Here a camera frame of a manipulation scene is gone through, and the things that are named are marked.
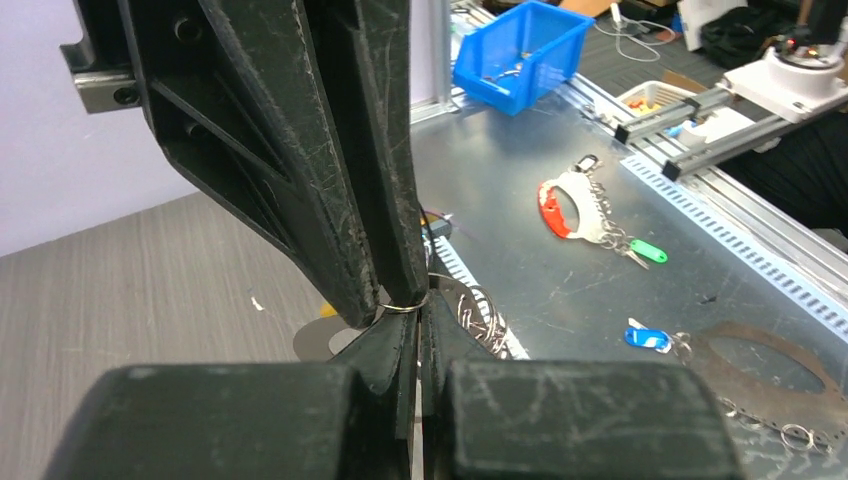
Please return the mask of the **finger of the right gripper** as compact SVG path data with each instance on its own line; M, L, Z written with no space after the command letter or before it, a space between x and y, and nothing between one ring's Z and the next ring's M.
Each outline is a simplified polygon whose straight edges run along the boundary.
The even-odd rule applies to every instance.
M410 140L408 1L308 1L318 66L379 286L412 309L428 291Z
M301 1L123 1L145 120L171 167L288 256L354 328L376 269Z

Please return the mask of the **metal key organizer plate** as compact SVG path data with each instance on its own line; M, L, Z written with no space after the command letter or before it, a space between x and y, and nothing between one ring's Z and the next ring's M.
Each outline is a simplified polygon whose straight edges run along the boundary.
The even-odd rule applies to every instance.
M460 327L480 345L498 359L519 358L518 350L512 351L508 346L507 336L511 331L505 319L483 287L468 286L438 273L430 273L429 280L430 287L437 290L453 310L452 315ZM299 360L329 360L337 353L330 348L330 341L349 327L330 306L328 308L329 314L322 314L295 333L293 348Z

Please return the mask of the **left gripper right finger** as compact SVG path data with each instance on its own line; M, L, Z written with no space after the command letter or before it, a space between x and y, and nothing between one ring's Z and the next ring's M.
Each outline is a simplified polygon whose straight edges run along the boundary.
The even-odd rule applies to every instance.
M655 362L498 360L443 301L421 316L428 479L742 479L718 404Z

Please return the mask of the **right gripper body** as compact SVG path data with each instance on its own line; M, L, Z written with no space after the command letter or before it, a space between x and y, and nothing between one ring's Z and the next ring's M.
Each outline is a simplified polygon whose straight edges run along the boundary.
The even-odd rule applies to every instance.
M134 29L156 16L157 1L73 3L82 37L59 46L73 85L89 114L146 108Z

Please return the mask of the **yellow tagged key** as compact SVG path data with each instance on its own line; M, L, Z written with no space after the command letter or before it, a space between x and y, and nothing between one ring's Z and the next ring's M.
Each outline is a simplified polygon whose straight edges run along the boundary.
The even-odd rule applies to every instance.
M332 305L330 305L329 303L324 303L324 304L320 307L320 310L319 310L319 317L320 317L320 318L334 317L334 316L337 316L337 315L338 315L338 312L337 312L337 311L336 311L336 309L335 309Z

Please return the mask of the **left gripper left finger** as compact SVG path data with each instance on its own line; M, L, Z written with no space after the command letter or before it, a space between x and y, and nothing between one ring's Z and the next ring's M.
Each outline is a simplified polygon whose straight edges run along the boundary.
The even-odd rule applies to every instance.
M407 479L415 314L325 362L127 365L66 426L48 479Z

